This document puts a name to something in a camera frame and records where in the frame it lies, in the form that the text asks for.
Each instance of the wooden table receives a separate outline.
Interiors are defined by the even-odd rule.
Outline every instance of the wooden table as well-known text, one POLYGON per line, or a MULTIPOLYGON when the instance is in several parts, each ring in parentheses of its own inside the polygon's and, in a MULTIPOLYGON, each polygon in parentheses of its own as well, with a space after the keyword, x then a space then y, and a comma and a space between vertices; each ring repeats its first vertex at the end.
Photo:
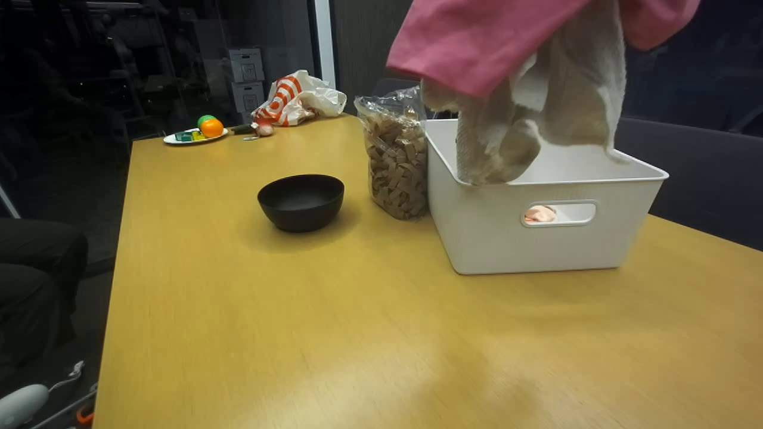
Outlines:
POLYGON ((648 219, 621 269, 457 276, 368 188, 351 118, 136 144, 99 426, 760 426, 763 254, 648 219), (273 230, 297 173, 345 182, 336 224, 273 230))

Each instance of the black bowl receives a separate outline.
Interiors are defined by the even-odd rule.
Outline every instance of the black bowl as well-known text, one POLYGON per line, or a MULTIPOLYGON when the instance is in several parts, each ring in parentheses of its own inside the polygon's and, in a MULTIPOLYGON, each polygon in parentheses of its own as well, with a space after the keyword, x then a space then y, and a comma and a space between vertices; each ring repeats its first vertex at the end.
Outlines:
POLYGON ((328 227, 343 199, 336 176, 299 175, 260 188, 257 200, 267 219, 282 232, 314 232, 328 227))

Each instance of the white plastic basket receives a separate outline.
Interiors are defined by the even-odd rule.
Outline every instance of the white plastic basket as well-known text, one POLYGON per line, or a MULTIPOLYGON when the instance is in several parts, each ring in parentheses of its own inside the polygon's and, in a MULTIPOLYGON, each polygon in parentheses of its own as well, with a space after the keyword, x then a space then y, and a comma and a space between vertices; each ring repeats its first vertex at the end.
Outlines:
POLYGON ((457 274, 621 267, 667 175, 601 146, 544 146, 509 183, 457 180, 455 120, 425 125, 429 211, 457 274), (544 208, 552 223, 527 212, 544 208))

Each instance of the jar of nuts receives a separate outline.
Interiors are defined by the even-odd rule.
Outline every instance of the jar of nuts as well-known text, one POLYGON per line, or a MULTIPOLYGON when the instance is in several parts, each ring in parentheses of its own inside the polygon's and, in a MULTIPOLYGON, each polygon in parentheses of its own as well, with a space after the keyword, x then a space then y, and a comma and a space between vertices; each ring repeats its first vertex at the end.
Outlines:
POLYGON ((419 89, 355 99, 364 125, 372 200, 395 219, 426 215, 426 136, 419 89))

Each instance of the pink shirt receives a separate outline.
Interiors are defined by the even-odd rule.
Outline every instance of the pink shirt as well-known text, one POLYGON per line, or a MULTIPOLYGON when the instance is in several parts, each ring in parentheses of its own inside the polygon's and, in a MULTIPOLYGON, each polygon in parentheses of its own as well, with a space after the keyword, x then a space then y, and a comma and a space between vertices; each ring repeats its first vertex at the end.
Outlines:
MULTIPOLYGON (((591 0, 415 0, 386 61, 463 96, 486 99, 591 0)), ((674 37, 698 0, 621 0, 629 45, 674 37)))

